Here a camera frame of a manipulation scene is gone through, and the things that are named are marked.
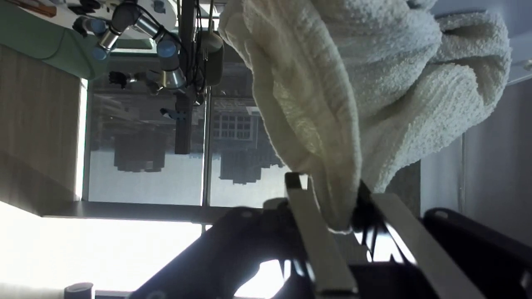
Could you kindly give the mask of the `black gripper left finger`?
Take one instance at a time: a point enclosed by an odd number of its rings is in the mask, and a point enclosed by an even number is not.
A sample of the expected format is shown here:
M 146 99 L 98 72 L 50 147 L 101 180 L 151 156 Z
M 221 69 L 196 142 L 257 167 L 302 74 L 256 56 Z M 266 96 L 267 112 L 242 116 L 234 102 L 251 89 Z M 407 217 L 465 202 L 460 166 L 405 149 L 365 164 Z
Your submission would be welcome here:
M 312 190 L 302 187 L 297 172 L 287 172 L 284 184 L 307 254 L 316 299 L 357 299 L 356 278 L 317 209 Z

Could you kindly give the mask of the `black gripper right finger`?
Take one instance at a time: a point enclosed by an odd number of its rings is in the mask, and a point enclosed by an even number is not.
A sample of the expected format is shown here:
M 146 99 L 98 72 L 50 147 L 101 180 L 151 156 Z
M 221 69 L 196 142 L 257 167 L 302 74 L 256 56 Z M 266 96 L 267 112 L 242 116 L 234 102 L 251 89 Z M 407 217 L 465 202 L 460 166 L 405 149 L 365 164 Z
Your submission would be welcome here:
M 372 192 L 360 184 L 357 204 L 377 210 L 390 235 L 407 250 L 407 260 L 424 273 L 439 299 L 485 299 L 397 194 Z

